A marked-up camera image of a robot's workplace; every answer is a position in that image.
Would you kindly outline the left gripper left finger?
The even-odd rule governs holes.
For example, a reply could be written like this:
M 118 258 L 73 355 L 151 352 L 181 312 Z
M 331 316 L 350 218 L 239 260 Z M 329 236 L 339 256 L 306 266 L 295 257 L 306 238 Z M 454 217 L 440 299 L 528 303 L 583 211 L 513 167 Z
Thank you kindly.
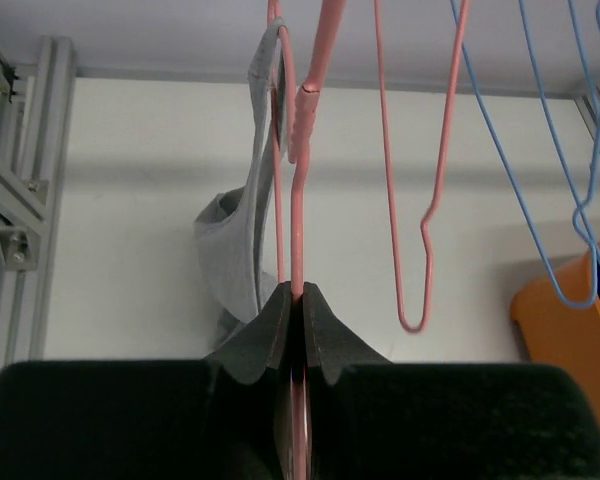
M 277 285 L 256 318 L 205 358 L 216 375 L 209 424 L 222 439 L 252 450 L 290 446 L 292 304 L 290 284 Z

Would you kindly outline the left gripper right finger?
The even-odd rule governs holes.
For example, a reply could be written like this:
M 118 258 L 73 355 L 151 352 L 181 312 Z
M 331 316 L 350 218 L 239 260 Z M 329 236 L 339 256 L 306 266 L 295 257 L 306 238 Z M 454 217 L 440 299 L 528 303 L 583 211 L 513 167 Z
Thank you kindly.
M 359 380 L 389 361 L 335 315 L 314 283 L 304 284 L 302 313 L 312 446 L 345 448 L 356 438 Z

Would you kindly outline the pink hanger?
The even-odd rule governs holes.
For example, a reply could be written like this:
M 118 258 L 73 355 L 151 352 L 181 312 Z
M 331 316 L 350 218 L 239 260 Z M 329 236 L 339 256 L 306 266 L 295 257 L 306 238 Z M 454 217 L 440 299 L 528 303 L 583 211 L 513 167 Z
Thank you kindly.
M 402 262 L 398 232 L 398 216 L 395 200 L 395 181 L 393 172 L 393 161 L 390 142 L 389 112 L 387 105 L 386 81 L 385 81 L 385 57 L 383 42 L 383 22 L 381 12 L 382 2 L 374 2 L 374 22 L 376 34 L 376 50 L 378 64 L 378 80 L 381 107 L 381 124 L 383 136 L 383 153 L 385 164 L 385 177 L 387 186 L 388 212 L 390 222 L 391 247 L 393 255 L 393 267 L 395 276 L 396 304 L 398 320 L 403 330 L 409 334 L 418 334 L 428 325 L 431 301 L 433 293 L 434 277 L 434 249 L 429 234 L 429 225 L 436 214 L 441 202 L 447 168 L 447 160 L 451 139 L 452 120 L 455 109 L 458 77 L 462 59 L 462 47 L 469 19 L 471 1 L 463 0 L 460 2 L 459 12 L 454 15 L 455 36 L 452 49 L 452 56 L 449 67 L 447 89 L 445 94 L 445 104 L 441 133 L 439 139 L 436 171 L 434 185 L 430 203 L 420 220 L 419 229 L 425 253 L 425 275 L 421 319 L 417 324 L 411 324 L 407 320 L 405 296 L 403 292 Z
M 278 29 L 281 47 L 279 71 L 273 75 L 271 119 L 274 125 L 274 204 L 278 281 L 285 280 L 283 216 L 281 206 L 281 142 L 287 142 L 288 161 L 295 166 L 290 196 L 290 309 L 285 325 L 276 447 L 285 479 L 311 477 L 310 414 L 306 383 L 303 327 L 304 190 L 310 163 L 310 138 L 332 51 L 345 9 L 344 1 L 321 4 L 318 27 L 306 79 L 296 84 L 288 28 Z

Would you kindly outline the grey tank top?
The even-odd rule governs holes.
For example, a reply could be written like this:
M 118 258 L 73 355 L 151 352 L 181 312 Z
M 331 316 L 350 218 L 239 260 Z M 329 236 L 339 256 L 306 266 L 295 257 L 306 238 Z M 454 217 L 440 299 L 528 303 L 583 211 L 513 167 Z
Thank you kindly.
M 220 347 L 263 309 L 278 281 L 262 267 L 268 207 L 274 182 L 274 140 L 286 125 L 285 65 L 275 57 L 285 27 L 273 19 L 248 69 L 254 119 L 251 163 L 242 187 L 220 193 L 194 221 L 203 281 L 221 307 L 214 346 Z

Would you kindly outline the blue hanger of white top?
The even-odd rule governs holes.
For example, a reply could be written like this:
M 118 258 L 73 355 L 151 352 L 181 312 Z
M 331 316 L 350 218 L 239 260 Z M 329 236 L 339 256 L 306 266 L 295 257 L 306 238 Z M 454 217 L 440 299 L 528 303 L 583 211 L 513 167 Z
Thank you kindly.
M 523 26 L 522 26 L 520 11 L 519 11 L 519 3 L 520 2 L 518 2 L 518 4 L 517 4 L 517 12 L 519 14 L 519 20 L 518 20 L 517 25 L 521 29 L 523 37 L 524 37 Z M 534 38 L 533 38 L 532 21 L 530 18 L 531 14 L 544 12 L 548 16 L 554 16 L 557 13 L 567 12 L 569 15 L 568 3 L 570 1 L 523 1 L 523 2 L 525 3 L 525 6 L 526 6 L 526 12 L 527 12 L 527 17 L 528 17 L 528 21 L 529 21 L 529 26 L 531 29 L 531 35 L 532 35 L 533 42 L 534 42 Z M 589 10 L 591 11 L 591 14 L 594 16 L 594 18 L 595 18 L 595 6 L 596 6 L 597 2 L 598 1 L 589 1 L 586 4 L 587 7 L 589 8 Z M 460 2 L 457 2 L 457 1 L 452 2 L 451 10 L 452 10 L 453 18 L 454 18 L 454 15 L 459 12 L 459 7 L 460 7 Z M 570 15 L 569 15 L 569 21 L 570 21 L 569 25 L 565 26 L 564 30 L 566 33 L 572 35 L 573 41 L 574 41 L 574 47 L 577 50 L 574 35 L 573 35 L 573 30 L 571 27 Z M 549 128 L 547 126 L 547 122 L 545 120 L 545 115 L 544 115 L 542 105 L 541 105 L 541 102 L 539 99 L 536 82 L 535 82 L 535 93 L 538 98 L 542 113 L 544 115 L 545 126 L 543 129 L 543 132 L 546 133 L 550 137 L 551 141 L 545 147 L 539 147 L 538 145 L 536 145 L 535 142 L 536 142 L 536 140 L 538 140 L 541 131 L 539 129 L 533 129 L 531 127 L 516 127 L 516 128 L 514 128 L 511 135 L 512 135 L 512 137 L 520 140 L 521 143 L 520 143 L 519 147 L 521 150 L 524 151 L 526 158 L 527 158 L 527 162 L 531 168 L 530 171 L 528 171 L 526 174 L 526 177 L 525 177 L 526 183 L 532 183 L 533 181 L 539 181 L 540 183 L 542 183 L 543 185 L 545 185 L 547 187 L 558 187 L 560 185 L 563 185 L 568 190 L 567 194 L 565 195 L 565 197 L 563 199 L 563 208 L 564 208 L 564 210 L 570 212 L 571 228 L 572 228 L 574 234 L 580 239 L 582 244 L 585 246 L 586 252 L 585 252 L 585 270 L 584 270 L 584 272 L 575 273 L 573 275 L 567 275 L 564 278 L 560 277 L 557 268 L 555 268 L 550 261 L 550 258 L 549 258 L 549 255 L 547 254 L 545 246 L 541 241 L 539 231 L 537 229 L 537 225 L 533 220 L 533 217 L 528 208 L 526 199 L 524 197 L 523 191 L 521 189 L 522 182 L 521 182 L 521 180 L 518 179 L 518 177 L 516 175 L 515 168 L 514 168 L 513 164 L 511 163 L 509 156 L 507 155 L 507 152 L 501 142 L 501 138 L 498 135 L 498 132 L 497 132 L 495 125 L 491 119 L 491 116 L 489 114 L 487 106 L 484 102 L 484 98 L 483 98 L 482 92 L 480 90 L 480 84 L 478 82 L 478 79 L 476 76 L 476 71 L 473 66 L 471 51 L 466 45 L 466 34 L 469 30 L 469 26 L 470 26 L 470 21 L 468 19 L 468 24 L 467 24 L 466 33 L 465 33 L 465 37 L 464 37 L 464 41 L 463 41 L 463 47 L 462 47 L 462 59 L 461 59 L 460 69 L 464 68 L 467 71 L 468 79 L 471 84 L 471 88 L 475 94 L 478 108 L 482 114 L 484 123 L 489 132 L 489 135 L 491 136 L 494 148 L 497 152 L 498 158 L 501 161 L 501 164 L 502 164 L 505 174 L 507 176 L 510 187 L 511 187 L 512 191 L 514 192 L 516 201 L 517 201 L 519 208 L 521 210 L 521 213 L 524 217 L 527 229 L 529 231 L 531 239 L 537 250 L 539 260 L 544 267 L 544 270 L 545 270 L 544 274 L 549 276 L 551 284 L 553 285 L 554 291 L 556 292 L 558 298 L 566 306 L 573 308 L 573 309 L 589 308 L 594 303 L 594 301 L 597 297 L 598 280 L 600 279 L 600 276 L 598 277 L 597 280 L 593 279 L 594 264 L 591 261 L 589 247 L 588 247 L 587 243 L 585 241 L 583 241 L 581 239 L 581 237 L 575 232 L 575 230 L 573 228 L 572 214 L 575 209 L 575 205 L 574 205 L 574 199 L 572 196 L 572 191 L 569 188 L 569 185 L 567 184 L 567 180 L 566 180 L 564 172 L 562 170 L 561 163 L 558 160 L 558 156 L 557 156 L 557 153 L 556 153 L 556 150 L 554 147 L 553 140 L 549 133 Z M 536 59 L 538 62 L 538 56 L 536 53 L 535 42 L 534 42 L 534 50 L 535 50 L 535 55 L 536 55 Z M 594 80 L 599 82 L 600 81 L 600 73 L 592 70 L 592 68 L 590 66 L 590 62 L 589 62 L 589 57 L 588 57 L 588 63 L 589 63 L 589 68 L 591 69 L 591 73 L 594 76 Z M 542 78 L 542 71 L 541 71 L 539 62 L 538 62 L 538 66 L 539 66 L 540 75 Z M 556 130 L 556 133 L 557 133 L 558 139 L 561 143 L 561 140 L 560 140 L 557 130 Z M 581 158 L 581 159 L 574 160 L 574 161 L 568 160 L 562 143 L 561 143 L 561 146 L 562 146 L 562 149 L 564 152 L 564 158 L 565 158 L 567 165 L 571 171 L 573 183 L 575 184 L 575 187 L 576 187 L 579 195 L 585 196 L 585 193 L 587 190 L 588 178 L 589 178 L 589 162 L 591 159 L 592 145 L 591 145 L 591 150 L 590 150 L 590 154 L 588 157 Z

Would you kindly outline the blue hanger of red top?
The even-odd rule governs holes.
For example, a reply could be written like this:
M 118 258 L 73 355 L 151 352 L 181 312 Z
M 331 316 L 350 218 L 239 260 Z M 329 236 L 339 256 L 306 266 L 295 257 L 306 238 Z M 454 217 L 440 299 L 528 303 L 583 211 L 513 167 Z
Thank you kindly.
M 572 1 L 568 3 L 569 14 L 576 41 L 576 47 L 579 54 L 582 70 L 587 87 L 586 99 L 591 107 L 591 118 L 594 126 L 592 133 L 593 146 L 591 160 L 589 162 L 589 179 L 585 196 L 575 200 L 575 210 L 572 214 L 572 223 L 576 232 L 587 243 L 590 251 L 591 261 L 594 264 L 593 279 L 597 280 L 600 276 L 600 246 L 597 244 L 596 236 L 587 216 L 587 210 L 592 204 L 597 192 L 597 175 L 600 167 L 600 81 L 594 80 L 594 76 L 589 68 L 588 57 L 584 48 L 578 16 L 575 5 Z M 595 20 L 600 35 L 600 1 L 595 6 Z

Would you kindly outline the blue hanger of green top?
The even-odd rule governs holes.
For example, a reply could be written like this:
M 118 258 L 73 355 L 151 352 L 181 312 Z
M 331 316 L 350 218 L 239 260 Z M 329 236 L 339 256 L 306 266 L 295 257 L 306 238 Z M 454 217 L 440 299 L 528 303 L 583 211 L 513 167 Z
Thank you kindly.
M 582 198 L 584 196 L 579 195 L 579 193 L 575 187 L 575 184 L 573 183 L 571 171 L 570 171 L 570 169 L 567 165 L 567 162 L 564 158 L 564 152 L 563 152 L 561 143 L 558 139 L 556 130 L 554 128 L 553 118 L 552 118 L 551 111 L 550 111 L 548 103 L 547 103 L 547 97 L 545 95 L 544 83 L 543 83 L 541 75 L 540 75 L 540 69 L 539 69 L 538 62 L 537 62 L 536 55 L 535 55 L 534 42 L 533 42 L 532 35 L 531 35 L 531 29 L 530 29 L 529 21 L 528 21 L 528 17 L 527 17 L 526 6 L 523 1 L 521 1 L 519 3 L 519 11 L 520 11 L 521 21 L 522 21 L 522 26 L 523 26 L 524 37 L 525 37 L 525 41 L 526 41 L 526 45 L 527 45 L 527 51 L 528 51 L 529 59 L 531 62 L 531 68 L 533 70 L 533 74 L 534 74 L 534 78 L 535 78 L 535 82 L 536 82 L 536 86 L 537 86 L 537 91 L 539 94 L 539 99 L 540 99 L 542 109 L 543 109 L 543 112 L 545 115 L 545 120 L 547 122 L 547 126 L 549 128 L 549 133 L 550 133 L 551 138 L 554 143 L 554 147 L 555 147 L 555 150 L 556 150 L 556 153 L 558 156 L 558 160 L 561 163 L 562 170 L 563 170 L 565 178 L 567 180 L 567 184 L 569 185 L 569 188 L 572 191 L 572 196 L 573 196 L 574 205 L 575 205 L 575 200 L 578 198 Z M 586 99 L 586 95 L 587 95 L 587 91 L 583 96 L 581 96 L 579 98 L 579 100 L 577 102 L 577 106 L 578 106 L 581 114 L 589 115 L 585 119 L 585 123 L 586 123 L 587 128 L 589 129 L 589 133 L 592 138 L 594 126 L 593 126 L 592 118 L 590 115 L 591 107 L 589 106 L 589 102 Z

